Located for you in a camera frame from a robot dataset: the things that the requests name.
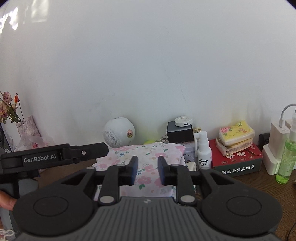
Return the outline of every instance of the black box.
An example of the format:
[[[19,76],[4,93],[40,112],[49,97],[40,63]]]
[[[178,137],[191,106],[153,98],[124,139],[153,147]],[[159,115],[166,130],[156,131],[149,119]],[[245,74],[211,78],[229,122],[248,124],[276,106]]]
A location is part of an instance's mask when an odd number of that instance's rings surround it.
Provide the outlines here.
[[[192,125],[178,127],[174,121],[168,122],[167,127],[168,142],[179,143],[186,141],[193,141],[193,129]]]

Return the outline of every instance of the metal screw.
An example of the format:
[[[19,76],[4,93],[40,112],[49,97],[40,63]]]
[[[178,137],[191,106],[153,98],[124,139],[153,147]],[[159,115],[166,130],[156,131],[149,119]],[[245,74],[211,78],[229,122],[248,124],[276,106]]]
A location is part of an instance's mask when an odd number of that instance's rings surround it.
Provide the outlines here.
[[[114,197],[112,196],[103,196],[100,198],[100,202],[102,203],[111,203],[114,201]]]
[[[181,201],[182,202],[187,202],[187,203],[194,202],[195,197],[193,197],[191,195],[184,195],[184,196],[181,197]]]

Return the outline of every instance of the tissue pack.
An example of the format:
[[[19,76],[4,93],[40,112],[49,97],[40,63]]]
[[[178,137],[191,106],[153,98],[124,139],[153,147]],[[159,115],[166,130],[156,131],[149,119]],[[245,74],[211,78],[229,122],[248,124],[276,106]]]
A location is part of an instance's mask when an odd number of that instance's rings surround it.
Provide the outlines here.
[[[246,121],[240,121],[234,126],[223,127],[219,130],[219,138],[224,146],[232,146],[254,137],[255,131],[246,123]]]
[[[231,155],[241,150],[249,148],[253,144],[253,139],[247,139],[232,146],[224,146],[219,138],[216,138],[216,147],[223,156]]]

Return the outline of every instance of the cable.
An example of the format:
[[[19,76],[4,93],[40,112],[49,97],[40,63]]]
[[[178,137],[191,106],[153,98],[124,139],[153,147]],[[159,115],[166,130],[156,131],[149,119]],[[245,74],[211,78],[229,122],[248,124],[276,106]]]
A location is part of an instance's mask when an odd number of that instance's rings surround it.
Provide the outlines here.
[[[291,107],[291,106],[296,106],[296,104],[289,104],[289,105],[287,105],[287,106],[283,109],[283,111],[282,111],[282,113],[281,113],[281,118],[279,119],[279,127],[280,127],[280,128],[284,128],[284,125],[285,125],[285,123],[284,123],[284,112],[285,112],[286,109],[288,109],[288,108]]]
[[[295,227],[296,223],[293,224],[293,226],[291,227],[289,233],[288,233],[288,236],[287,236],[287,239],[286,241],[289,241],[289,236],[290,236],[290,233],[292,232],[293,228]]]

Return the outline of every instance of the pillow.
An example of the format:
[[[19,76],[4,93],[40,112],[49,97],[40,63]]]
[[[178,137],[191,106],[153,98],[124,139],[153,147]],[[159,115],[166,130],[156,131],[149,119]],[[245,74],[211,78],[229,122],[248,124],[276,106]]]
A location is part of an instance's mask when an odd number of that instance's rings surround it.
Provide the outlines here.
[[[104,171],[111,165],[119,163],[128,164],[132,156],[138,157],[138,171],[133,186],[121,186],[121,196],[133,197],[164,197],[176,196],[176,187],[163,186],[161,184],[157,159],[163,156],[169,165],[181,164],[185,166],[183,153],[185,146],[173,143],[156,142],[147,145],[124,146],[109,150],[106,157],[97,158],[97,162],[92,165],[97,171]],[[101,185],[95,195],[98,199]]]

